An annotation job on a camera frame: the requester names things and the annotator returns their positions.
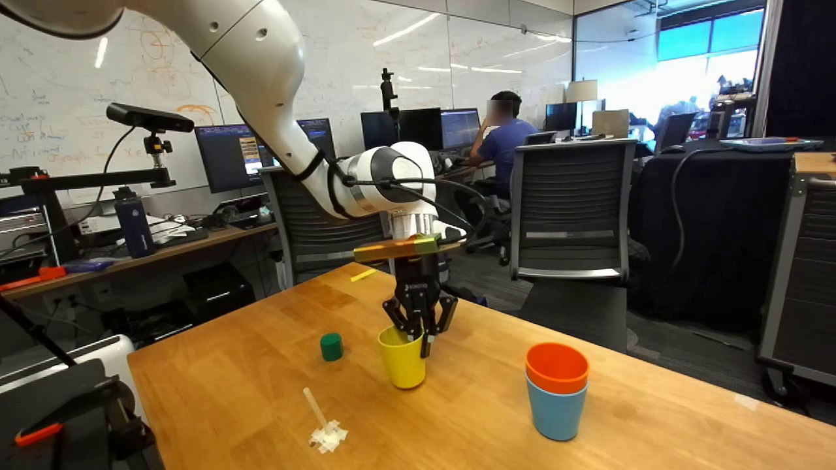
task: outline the whiteboard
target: whiteboard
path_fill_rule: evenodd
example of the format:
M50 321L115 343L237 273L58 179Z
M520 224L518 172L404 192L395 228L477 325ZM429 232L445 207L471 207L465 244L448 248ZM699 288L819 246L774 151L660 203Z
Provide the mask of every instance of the whiteboard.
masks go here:
M336 154L362 149L360 112L382 109L379 74L398 74L400 107L481 107L499 90L522 95L522 118L541 125L543 105L558 103L569 82L569 45L541 45L518 28L439 15L424 28L373 47L375 39L425 18L425 10L373 0L285 0L305 39L305 82L296 118L328 118ZM543 18L541 32L571 38L569 15ZM170 109L195 125L241 122L233 99L157 21L126 13L101 39L55 39L0 15L0 172L37 165L51 176L100 172L126 125L105 118L110 103ZM110 169L152 167L136 132ZM165 134L175 189L203 189L206 176L194 134ZM66 192L79 207L96 192Z

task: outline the white debris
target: white debris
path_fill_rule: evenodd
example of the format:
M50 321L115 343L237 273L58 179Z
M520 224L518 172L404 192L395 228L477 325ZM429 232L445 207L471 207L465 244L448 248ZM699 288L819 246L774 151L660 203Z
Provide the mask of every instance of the white debris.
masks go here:
M318 449L318 454L335 453L348 440L348 432L339 428L339 421L328 421L323 428L317 428L310 433L310 447Z

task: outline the office chair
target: office chair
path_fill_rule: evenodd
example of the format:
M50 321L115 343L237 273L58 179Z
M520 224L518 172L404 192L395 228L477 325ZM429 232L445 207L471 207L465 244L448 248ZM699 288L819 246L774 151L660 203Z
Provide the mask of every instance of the office chair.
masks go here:
M625 346L633 151L625 139L520 146L510 266L532 282L522 317Z
M335 220L283 167L262 169L268 210L279 224L279 288L353 262L353 248L390 239L382 218Z
M698 112L668 116L655 129L655 154L686 142L686 132L694 122Z

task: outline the computer monitor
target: computer monitor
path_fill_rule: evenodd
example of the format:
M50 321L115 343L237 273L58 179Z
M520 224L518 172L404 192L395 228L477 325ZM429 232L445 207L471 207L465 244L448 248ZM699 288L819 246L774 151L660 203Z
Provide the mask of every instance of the computer monitor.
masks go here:
M262 185L262 167L272 167L272 151L255 139L249 125L199 125L195 142L200 149L211 193Z
M310 139L310 143L323 151L327 156L336 156L335 151L335 135L331 135L331 121L328 118L310 118L310 121L297 121L302 134Z
M398 142L417 142L429 151L439 151L445 146L442 139L442 109L429 107L429 109L400 109L398 116Z
M362 146L392 146L398 142L398 121L390 112L360 112Z
M477 109L458 107L442 109L442 149L463 149L476 142L477 134Z
M543 132L574 132L576 103L546 105Z

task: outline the blue cup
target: blue cup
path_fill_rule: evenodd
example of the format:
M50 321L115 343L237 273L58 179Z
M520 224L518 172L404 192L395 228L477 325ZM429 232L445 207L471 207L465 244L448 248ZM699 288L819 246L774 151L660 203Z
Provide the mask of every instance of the blue cup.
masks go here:
M532 427L552 442L571 442L576 437L586 389L553 395L531 384L531 380L524 380L524 384Z

